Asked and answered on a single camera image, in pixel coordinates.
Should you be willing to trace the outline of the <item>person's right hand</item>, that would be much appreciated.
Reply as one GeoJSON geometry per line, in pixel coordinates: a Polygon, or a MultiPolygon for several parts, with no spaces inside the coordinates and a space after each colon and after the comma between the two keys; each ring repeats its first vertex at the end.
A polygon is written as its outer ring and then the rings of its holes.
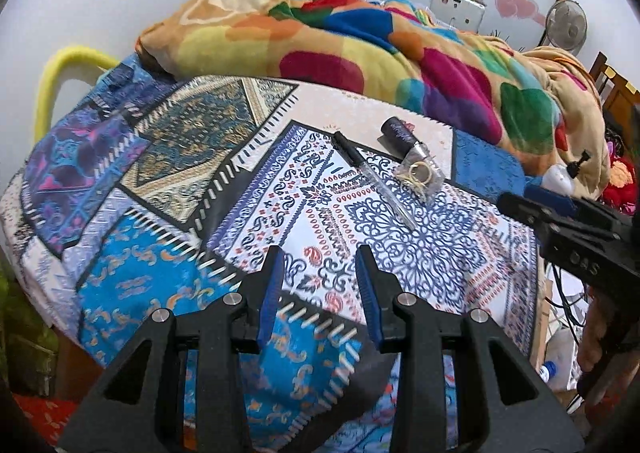
{"type": "Polygon", "coordinates": [[[625,321],[622,310],[594,287],[588,288],[588,297],[578,346],[578,390],[589,405],[596,405],[605,398],[620,400],[639,376],[639,347],[632,343],[639,336],[639,324],[625,321]]]}

